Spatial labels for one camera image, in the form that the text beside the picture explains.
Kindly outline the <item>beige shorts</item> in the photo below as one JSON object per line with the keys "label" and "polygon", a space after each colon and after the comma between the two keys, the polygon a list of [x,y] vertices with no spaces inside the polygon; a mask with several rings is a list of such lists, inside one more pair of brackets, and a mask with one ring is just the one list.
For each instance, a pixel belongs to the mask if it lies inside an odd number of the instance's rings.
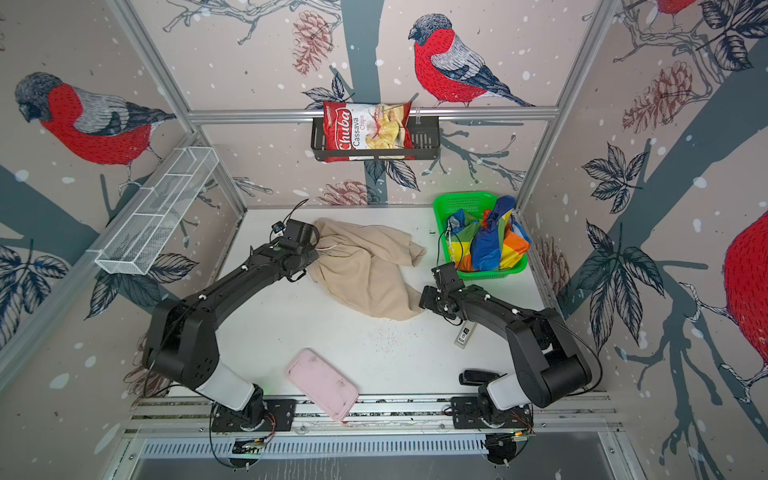
{"label": "beige shorts", "polygon": [[319,231],[319,258],[308,273],[331,297],[373,318],[406,321],[423,312],[421,293],[401,273],[403,267],[418,266],[426,253],[410,234],[328,218],[314,226]]}

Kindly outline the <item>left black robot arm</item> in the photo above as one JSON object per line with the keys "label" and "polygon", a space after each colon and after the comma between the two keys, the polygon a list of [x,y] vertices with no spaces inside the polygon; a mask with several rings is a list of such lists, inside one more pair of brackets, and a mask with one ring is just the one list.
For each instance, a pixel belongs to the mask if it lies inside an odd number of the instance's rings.
{"label": "left black robot arm", "polygon": [[228,367],[216,332],[229,315],[268,286],[294,283],[319,258],[318,229],[287,219],[273,225],[280,234],[255,249],[236,269],[206,289],[181,300],[166,299],[154,309],[142,364],[233,414],[247,428],[267,417],[263,389]]}

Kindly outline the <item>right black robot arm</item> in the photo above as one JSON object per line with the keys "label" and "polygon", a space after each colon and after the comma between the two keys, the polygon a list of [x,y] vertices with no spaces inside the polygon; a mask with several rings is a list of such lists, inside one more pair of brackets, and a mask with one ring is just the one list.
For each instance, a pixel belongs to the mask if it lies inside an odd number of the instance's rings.
{"label": "right black robot arm", "polygon": [[532,404],[544,408],[592,381],[577,336],[554,309],[531,310],[507,303],[477,286],[467,286],[451,263],[432,269],[419,306],[447,320],[483,326],[506,340],[512,371],[479,388],[493,411]]}

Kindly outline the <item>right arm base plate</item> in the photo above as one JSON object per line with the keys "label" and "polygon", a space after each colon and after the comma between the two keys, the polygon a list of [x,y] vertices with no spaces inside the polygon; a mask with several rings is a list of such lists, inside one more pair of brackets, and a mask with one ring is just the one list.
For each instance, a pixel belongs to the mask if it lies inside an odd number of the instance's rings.
{"label": "right arm base plate", "polygon": [[533,410],[528,405],[499,410],[491,400],[480,395],[451,397],[444,410],[457,430],[533,429]]}

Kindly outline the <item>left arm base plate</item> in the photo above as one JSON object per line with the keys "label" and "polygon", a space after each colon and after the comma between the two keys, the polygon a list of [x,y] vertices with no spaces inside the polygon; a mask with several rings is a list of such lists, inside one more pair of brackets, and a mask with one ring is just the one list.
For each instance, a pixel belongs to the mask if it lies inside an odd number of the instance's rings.
{"label": "left arm base plate", "polygon": [[235,411],[216,404],[210,417],[212,433],[288,432],[292,428],[297,401],[263,398]]}

